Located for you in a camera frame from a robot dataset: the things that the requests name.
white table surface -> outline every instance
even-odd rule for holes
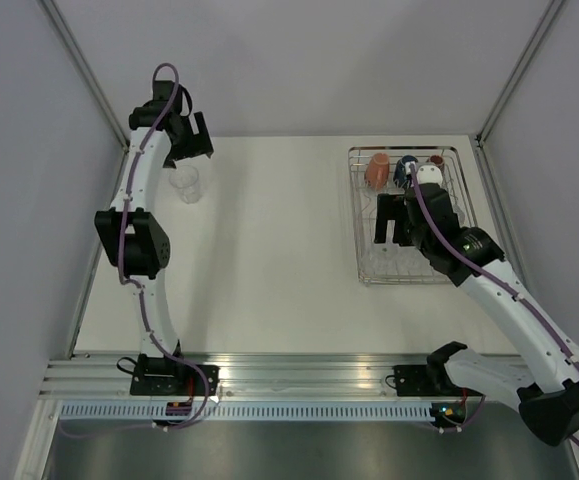
[[[495,237],[466,136],[216,138],[195,205],[163,170],[155,216],[168,233],[174,328],[188,352],[428,353],[458,340],[516,353],[452,285],[364,286],[354,250],[347,151],[367,145],[458,149],[479,226]],[[77,351],[137,351],[128,287],[103,253]]]

white wall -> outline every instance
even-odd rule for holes
[[[488,142],[536,297],[579,342],[579,2]]]
[[[62,354],[119,147],[34,0],[0,0],[0,479]]]
[[[214,134],[474,133],[547,0],[58,0],[117,115],[176,64]]]

white cup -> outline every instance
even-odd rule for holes
[[[169,173],[169,183],[176,189],[178,196],[185,203],[196,203],[200,200],[200,176],[196,167],[179,165]]]

blue cup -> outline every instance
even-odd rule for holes
[[[405,165],[408,163],[418,163],[418,159],[413,155],[405,155],[396,164],[396,171],[393,174],[393,183],[396,187],[407,188],[411,181],[411,176],[407,175]]]

metal rack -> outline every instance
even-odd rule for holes
[[[387,185],[376,191],[365,182],[365,172],[371,157],[379,152],[389,155],[390,178]],[[374,243],[377,197],[380,193],[398,194],[404,190],[397,187],[391,176],[396,165],[405,155],[415,156],[425,163],[432,155],[443,157],[445,188],[458,214],[460,224],[477,226],[476,216],[465,182],[460,156],[451,146],[370,146],[349,150],[349,176],[353,206],[353,225],[356,241],[358,278],[365,284],[438,284],[448,279],[435,272],[429,262],[415,247],[400,247],[391,241],[393,222],[387,230],[387,243]]]

